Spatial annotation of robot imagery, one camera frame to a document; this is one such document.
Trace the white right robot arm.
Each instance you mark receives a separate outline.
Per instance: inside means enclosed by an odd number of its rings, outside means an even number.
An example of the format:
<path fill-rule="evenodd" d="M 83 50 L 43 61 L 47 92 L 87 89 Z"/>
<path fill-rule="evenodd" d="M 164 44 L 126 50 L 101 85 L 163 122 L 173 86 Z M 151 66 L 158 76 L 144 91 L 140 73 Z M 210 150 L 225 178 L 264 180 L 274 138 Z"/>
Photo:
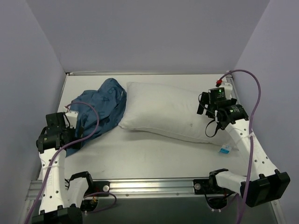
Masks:
<path fill-rule="evenodd" d="M 271 162 L 252 130 L 248 116 L 235 98 L 227 98 L 223 87 L 209 89 L 199 95 L 197 114 L 205 114 L 216 123 L 215 130 L 225 131 L 234 141 L 243 159 L 248 160 L 246 176 L 226 168 L 211 171 L 207 190 L 235 192 L 249 207 L 255 207 L 282 197 L 290 183 L 287 172 L 280 172 Z"/>

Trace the white pillow with print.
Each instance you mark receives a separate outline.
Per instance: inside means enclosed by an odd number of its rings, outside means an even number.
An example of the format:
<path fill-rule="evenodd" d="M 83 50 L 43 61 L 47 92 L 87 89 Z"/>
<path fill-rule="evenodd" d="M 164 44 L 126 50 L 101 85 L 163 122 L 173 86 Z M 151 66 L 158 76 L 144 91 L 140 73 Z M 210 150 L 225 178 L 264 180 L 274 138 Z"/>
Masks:
<path fill-rule="evenodd" d="M 235 147 L 226 131 L 198 115 L 199 93 L 163 84 L 129 82 L 126 108 L 119 127 L 146 131 L 193 143 Z"/>

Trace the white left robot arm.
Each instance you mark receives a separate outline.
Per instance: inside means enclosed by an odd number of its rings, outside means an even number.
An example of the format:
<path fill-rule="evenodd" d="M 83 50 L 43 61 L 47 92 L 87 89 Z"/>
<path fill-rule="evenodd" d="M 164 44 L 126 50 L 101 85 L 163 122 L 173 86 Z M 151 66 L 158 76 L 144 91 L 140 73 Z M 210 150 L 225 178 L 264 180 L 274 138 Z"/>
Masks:
<path fill-rule="evenodd" d="M 64 165 L 66 149 L 71 142 L 81 143 L 76 137 L 78 112 L 58 112 L 46 115 L 47 126 L 42 130 L 36 145 L 42 165 L 42 187 L 37 198 L 41 200 L 33 224 L 81 224 L 80 209 L 84 196 L 94 191 L 94 183 L 87 172 L 76 173 L 65 186 Z"/>

